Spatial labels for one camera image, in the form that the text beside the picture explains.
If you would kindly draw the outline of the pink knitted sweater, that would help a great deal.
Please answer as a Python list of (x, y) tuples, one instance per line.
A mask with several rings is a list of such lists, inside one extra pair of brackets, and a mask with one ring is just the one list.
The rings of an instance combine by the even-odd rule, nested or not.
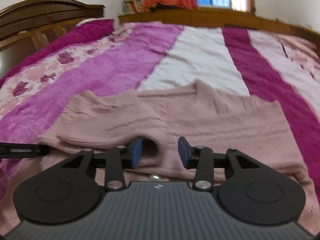
[(127, 180), (147, 174), (190, 180), (195, 172), (184, 169), (177, 151), (179, 137), (191, 145), (218, 152), (237, 148), (250, 157), (294, 179), (306, 193), (299, 223), (310, 233), (319, 232), (319, 203), (302, 154), (278, 101), (241, 96), (213, 89), (196, 80), (169, 90), (100, 97), (90, 91), (73, 95), (53, 126), (37, 142), (53, 147), (51, 155), (23, 160), (1, 200), (1, 234), (19, 224), (12, 201), (14, 189), (27, 178), (84, 148), (98, 152), (144, 137), (156, 144), (147, 150), (136, 172)]

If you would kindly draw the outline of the dark wooden headboard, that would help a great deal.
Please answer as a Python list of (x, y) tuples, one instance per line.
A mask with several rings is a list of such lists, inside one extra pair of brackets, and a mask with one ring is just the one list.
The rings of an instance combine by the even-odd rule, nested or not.
[(77, 23), (104, 16), (104, 5), (76, 0), (25, 0), (1, 10), (1, 77)]

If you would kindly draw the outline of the purple striped floral bedspread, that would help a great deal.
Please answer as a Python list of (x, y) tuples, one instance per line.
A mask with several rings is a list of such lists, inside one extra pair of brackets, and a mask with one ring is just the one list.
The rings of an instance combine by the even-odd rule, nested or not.
[(240, 28), (126, 23), (24, 67), (1, 87), (1, 141), (33, 143), (75, 94), (185, 86), (278, 101), (319, 191), (319, 58), (271, 33)]

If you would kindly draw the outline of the magenta pillow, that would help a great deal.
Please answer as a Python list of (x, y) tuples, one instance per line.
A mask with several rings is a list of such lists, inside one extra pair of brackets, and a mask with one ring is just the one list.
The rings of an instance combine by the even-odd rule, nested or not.
[(108, 18), (88, 18), (80, 21), (69, 33), (58, 37), (51, 44), (43, 49), (25, 57), (21, 63), (16, 65), (12, 70), (1, 78), (1, 86), (5, 81), (17, 73), (24, 67), (35, 64), (37, 61), (47, 57), (48, 55), (61, 50), (62, 48), (74, 44), (87, 44), (99, 40), (114, 32), (114, 19)]

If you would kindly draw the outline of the pink knitted pillow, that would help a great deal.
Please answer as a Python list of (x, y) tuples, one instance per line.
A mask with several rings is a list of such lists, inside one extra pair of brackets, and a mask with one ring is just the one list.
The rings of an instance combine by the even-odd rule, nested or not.
[(273, 33), (271, 35), (275, 37), (279, 42), (287, 44), (288, 46), (297, 50), (301, 50), (304, 52), (315, 52), (317, 49), (317, 46), (313, 42), (310, 42), (301, 37), (277, 33)]

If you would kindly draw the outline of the stack of books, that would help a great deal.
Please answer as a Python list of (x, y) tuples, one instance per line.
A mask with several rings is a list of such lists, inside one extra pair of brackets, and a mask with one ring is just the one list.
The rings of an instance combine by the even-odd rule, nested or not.
[(123, 0), (122, 1), (123, 14), (136, 14), (143, 11), (141, 0)]

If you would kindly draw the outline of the dark cloth on cabinet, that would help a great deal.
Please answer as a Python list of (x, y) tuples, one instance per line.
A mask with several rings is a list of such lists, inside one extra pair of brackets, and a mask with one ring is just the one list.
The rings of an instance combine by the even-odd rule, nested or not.
[(169, 10), (169, 9), (177, 9), (177, 7), (174, 6), (174, 5), (164, 5), (164, 4), (161, 4), (161, 3), (157, 3), (154, 6), (148, 7), (148, 10), (151, 11), (151, 12), (156, 12), (156, 11), (159, 11), (159, 10)]

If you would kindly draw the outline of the wooden cabinet along wall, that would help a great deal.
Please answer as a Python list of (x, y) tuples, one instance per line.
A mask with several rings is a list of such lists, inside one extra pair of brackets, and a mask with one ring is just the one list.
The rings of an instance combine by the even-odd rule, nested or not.
[(298, 36), (313, 42), (317, 47), (319, 47), (319, 33), (311, 29), (290, 25), (281, 22), (280, 20), (274, 21), (257, 17), (249, 12), (238, 12), (228, 9), (166, 9), (119, 15), (118, 20), (120, 24), (126, 22), (161, 21), (163, 23), (182, 24), (192, 27), (246, 28), (268, 31), (270, 33)]

